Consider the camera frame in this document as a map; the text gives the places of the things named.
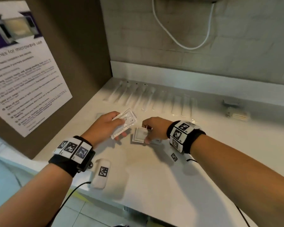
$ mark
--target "wristband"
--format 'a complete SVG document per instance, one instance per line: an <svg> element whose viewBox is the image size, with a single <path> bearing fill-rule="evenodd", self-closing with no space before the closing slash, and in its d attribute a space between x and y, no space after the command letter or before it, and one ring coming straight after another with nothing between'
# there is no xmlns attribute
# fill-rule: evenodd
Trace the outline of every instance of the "wristband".
<svg viewBox="0 0 284 227"><path fill-rule="evenodd" d="M201 135L206 133L201 127L188 122L173 122L167 129L167 137L170 138L170 145L176 148L180 153L189 154L192 143Z"/></svg>
<svg viewBox="0 0 284 227"><path fill-rule="evenodd" d="M80 136L65 139L53 153L48 162L59 166L72 177L77 172L84 172L95 155L91 143Z"/></svg>

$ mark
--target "hand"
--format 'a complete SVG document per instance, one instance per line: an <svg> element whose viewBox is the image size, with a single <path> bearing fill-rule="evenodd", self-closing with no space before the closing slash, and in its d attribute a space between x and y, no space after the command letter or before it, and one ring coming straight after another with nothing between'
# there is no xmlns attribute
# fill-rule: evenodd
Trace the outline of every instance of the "hand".
<svg viewBox="0 0 284 227"><path fill-rule="evenodd" d="M114 117L120 114L117 111L109 112L105 115L101 115L92 125L91 127L84 132L81 137L89 141L93 148L96 148L101 142L105 141L113 131L118 127L125 123L124 119L115 119L112 121Z"/></svg>
<svg viewBox="0 0 284 227"><path fill-rule="evenodd" d="M152 128L151 133L148 134L148 136L145 138L144 142L146 144L149 144L150 141L153 139L168 139L167 137L167 129L172 124L172 121L169 121L167 119L163 119L160 117L151 117L149 119L146 119L142 122L142 126L146 128L146 126L150 126Z"/></svg>

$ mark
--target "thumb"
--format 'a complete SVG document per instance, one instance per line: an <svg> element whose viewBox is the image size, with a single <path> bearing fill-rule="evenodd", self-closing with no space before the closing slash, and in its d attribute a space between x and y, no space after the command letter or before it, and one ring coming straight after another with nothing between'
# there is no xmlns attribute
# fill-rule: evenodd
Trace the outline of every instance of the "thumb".
<svg viewBox="0 0 284 227"><path fill-rule="evenodd" d="M146 143L146 144L149 144L153 139L155 139L156 138L156 135L155 135L155 133L154 133L154 131L151 131L148 135L147 135L147 137L144 139L144 142Z"/></svg>
<svg viewBox="0 0 284 227"><path fill-rule="evenodd" d="M115 119L113 121L110 122L111 126L113 126L114 128L117 126L121 126L125 123L124 119Z"/></svg>

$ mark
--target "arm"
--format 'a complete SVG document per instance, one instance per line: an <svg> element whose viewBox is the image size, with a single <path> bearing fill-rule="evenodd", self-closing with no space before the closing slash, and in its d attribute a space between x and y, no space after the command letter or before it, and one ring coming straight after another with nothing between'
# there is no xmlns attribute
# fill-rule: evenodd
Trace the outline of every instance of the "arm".
<svg viewBox="0 0 284 227"><path fill-rule="evenodd" d="M152 117L143 121L152 133L145 139L167 139L171 121ZM200 135L190 153L223 191L258 226L284 226L284 177L246 154L209 136Z"/></svg>
<svg viewBox="0 0 284 227"><path fill-rule="evenodd" d="M98 118L82 135L94 147L110 137L123 119L112 119L118 112ZM0 227L44 227L59 209L72 176L55 164L48 164L29 183L0 207Z"/></svg>

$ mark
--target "brown wall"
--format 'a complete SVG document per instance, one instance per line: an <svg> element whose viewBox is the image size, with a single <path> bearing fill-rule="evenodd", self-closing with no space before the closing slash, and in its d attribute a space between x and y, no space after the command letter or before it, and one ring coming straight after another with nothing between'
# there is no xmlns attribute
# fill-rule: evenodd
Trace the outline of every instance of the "brown wall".
<svg viewBox="0 0 284 227"><path fill-rule="evenodd" d="M26 1L73 96L25 138L0 118L0 137L32 159L112 74L99 0Z"/></svg>

